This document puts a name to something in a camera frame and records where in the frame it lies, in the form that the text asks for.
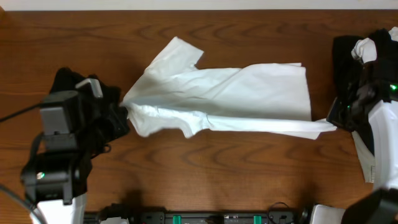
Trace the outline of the white t-shirt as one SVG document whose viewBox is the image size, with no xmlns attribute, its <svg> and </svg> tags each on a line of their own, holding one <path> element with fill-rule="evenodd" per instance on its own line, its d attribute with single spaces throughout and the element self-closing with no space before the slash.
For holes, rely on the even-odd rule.
<svg viewBox="0 0 398 224">
<path fill-rule="evenodd" d="M 179 129 L 186 138 L 209 129 L 316 139 L 334 125 L 312 120 L 306 69 L 300 63 L 198 69 L 203 51 L 173 38 L 123 99 L 138 135 Z"/>
</svg>

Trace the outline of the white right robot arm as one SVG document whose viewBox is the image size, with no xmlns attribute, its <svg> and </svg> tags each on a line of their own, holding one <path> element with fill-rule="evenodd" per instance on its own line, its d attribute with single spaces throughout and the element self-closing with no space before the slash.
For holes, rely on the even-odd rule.
<svg viewBox="0 0 398 224">
<path fill-rule="evenodd" d="M 364 64 L 358 85 L 349 85 L 346 96 L 335 98 L 327 121 L 348 131 L 370 126 L 374 190 L 347 209 L 316 205 L 309 222 L 397 223 L 397 63 Z"/>
</svg>

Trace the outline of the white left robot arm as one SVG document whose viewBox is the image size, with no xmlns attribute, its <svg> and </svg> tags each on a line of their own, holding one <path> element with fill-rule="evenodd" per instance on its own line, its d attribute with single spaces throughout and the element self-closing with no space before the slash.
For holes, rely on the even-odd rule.
<svg viewBox="0 0 398 224">
<path fill-rule="evenodd" d="M 21 173 L 25 194 L 36 205 L 54 200 L 71 205 L 87 192 L 91 160 L 129 132 L 127 109 L 116 103 L 42 103 L 40 115 L 44 130 Z"/>
</svg>

